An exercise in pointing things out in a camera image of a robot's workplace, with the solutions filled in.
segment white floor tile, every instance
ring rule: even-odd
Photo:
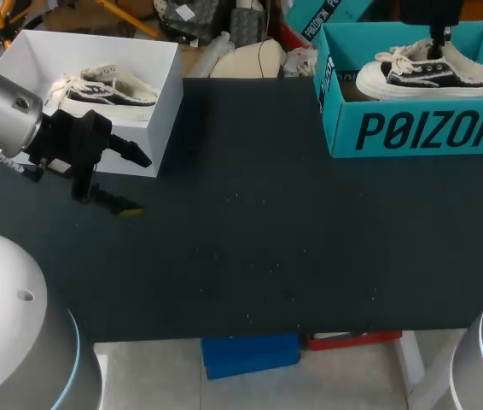
[[[107,367],[108,367],[108,356],[106,354],[98,354],[97,361],[99,362],[99,368],[102,371],[102,389],[105,391],[107,389]],[[99,410],[104,410],[105,400],[102,397],[101,403],[99,403]]]
[[[201,410],[405,410],[391,344],[303,352],[291,367],[208,381]]]
[[[108,356],[103,410],[199,410],[199,340],[98,343]]]
[[[423,365],[427,368],[435,358],[435,355],[448,342],[448,339],[456,333],[456,329],[440,331],[417,331],[416,340],[422,355]]]

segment red box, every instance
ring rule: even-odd
[[[390,342],[400,339],[403,336],[402,331],[384,331],[376,333],[364,333],[360,336],[349,337],[328,337],[325,339],[314,339],[313,336],[307,337],[308,345],[311,350],[328,350],[350,348],[352,346],[363,346],[365,344]]]

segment cardboard box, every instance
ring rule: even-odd
[[[108,149],[103,152],[97,171],[156,177],[183,98],[178,44],[24,30],[1,57],[0,74],[46,102],[50,86],[63,73],[79,73],[107,63],[122,65],[161,92],[149,121],[110,117],[113,133],[138,143],[153,164],[142,168]],[[45,114],[52,115],[54,111],[44,107]],[[23,153],[15,161],[29,163]]]
[[[483,98],[347,102],[339,79],[355,80],[375,54],[428,37],[401,23],[328,24],[319,33],[316,93],[333,157],[483,154]],[[463,22],[452,43],[483,64],[483,21]]]
[[[317,44],[324,23],[357,21],[372,0],[298,0],[285,16],[287,23],[302,37]]]

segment teal shoe box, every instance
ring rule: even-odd
[[[376,53],[428,36],[402,23],[323,26],[314,85],[333,157],[483,154],[483,98],[347,102],[340,91]],[[454,27],[452,43],[483,64],[483,21]]]
[[[285,20],[315,45],[324,23],[357,21],[371,3],[372,0],[296,0]]]

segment cable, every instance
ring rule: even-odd
[[[265,73],[262,71],[262,63],[260,62],[260,49],[262,49],[263,45],[265,45],[264,41],[260,43],[260,47],[259,47],[259,65],[260,65],[260,75],[262,75],[262,78],[265,77]]]
[[[17,173],[23,173],[25,171],[25,168],[22,165],[12,161],[10,158],[7,158],[1,153],[0,153],[0,162],[2,162],[8,168],[13,169]]]

